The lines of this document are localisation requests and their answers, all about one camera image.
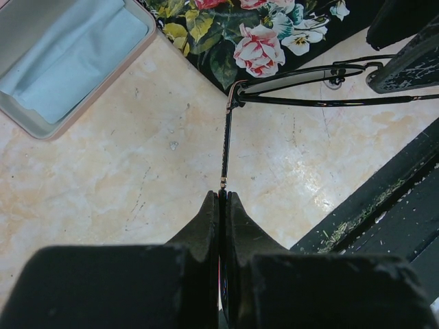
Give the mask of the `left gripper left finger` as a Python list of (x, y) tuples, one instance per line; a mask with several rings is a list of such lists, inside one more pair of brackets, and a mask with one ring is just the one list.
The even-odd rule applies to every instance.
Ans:
[(15, 328), (216, 328), (219, 202), (161, 245), (38, 250), (13, 289)]

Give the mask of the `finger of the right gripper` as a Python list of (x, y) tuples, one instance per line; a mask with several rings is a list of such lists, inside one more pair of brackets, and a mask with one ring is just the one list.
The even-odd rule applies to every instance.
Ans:
[(438, 17), (427, 24), (383, 68), (368, 76), (376, 93), (396, 93), (438, 85)]

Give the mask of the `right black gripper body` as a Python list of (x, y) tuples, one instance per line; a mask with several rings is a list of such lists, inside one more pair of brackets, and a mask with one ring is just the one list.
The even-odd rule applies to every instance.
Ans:
[(370, 25), (366, 42), (381, 50), (419, 33), (438, 16), (438, 0), (385, 1)]

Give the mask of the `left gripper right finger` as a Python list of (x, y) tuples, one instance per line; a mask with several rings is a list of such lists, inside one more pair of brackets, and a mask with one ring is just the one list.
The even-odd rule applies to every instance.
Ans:
[(409, 263), (391, 254), (295, 254), (226, 197), (230, 328), (433, 328)]

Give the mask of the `thin-framed sunglasses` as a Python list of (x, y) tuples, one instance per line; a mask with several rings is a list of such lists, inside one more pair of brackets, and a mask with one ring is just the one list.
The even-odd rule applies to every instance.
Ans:
[(283, 73), (277, 77), (263, 78), (262, 80), (241, 80), (230, 88), (228, 105), (226, 107), (226, 123), (224, 130), (224, 146), (222, 155), (222, 171), (220, 179), (220, 196), (226, 196), (228, 178), (228, 160), (230, 153), (230, 136), (232, 129), (233, 110), (244, 107), (246, 103), (263, 103), (268, 105), (300, 106), (313, 108), (339, 108), (358, 106), (380, 106), (396, 103), (409, 103), (437, 99), (438, 94), (394, 96), (385, 93), (385, 97), (367, 99), (287, 99), (280, 97), (266, 97), (266, 93), (283, 90), (290, 87), (304, 86), (317, 82), (327, 83), (329, 88), (339, 89), (349, 77), (365, 73), (367, 69), (374, 71), (383, 68), (395, 55), (366, 56), (353, 60), (333, 62), (330, 65), (314, 66)]

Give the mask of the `light blue cleaning cloth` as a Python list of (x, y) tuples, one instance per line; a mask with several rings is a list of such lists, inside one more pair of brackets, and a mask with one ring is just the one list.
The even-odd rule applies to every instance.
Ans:
[(123, 1), (76, 1), (1, 78), (1, 92), (54, 124), (147, 35)]

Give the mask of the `pink glasses case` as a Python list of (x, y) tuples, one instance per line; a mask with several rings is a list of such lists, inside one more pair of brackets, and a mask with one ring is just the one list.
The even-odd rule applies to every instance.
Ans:
[(34, 138), (59, 137), (155, 31), (137, 1), (2, 1), (2, 113)]

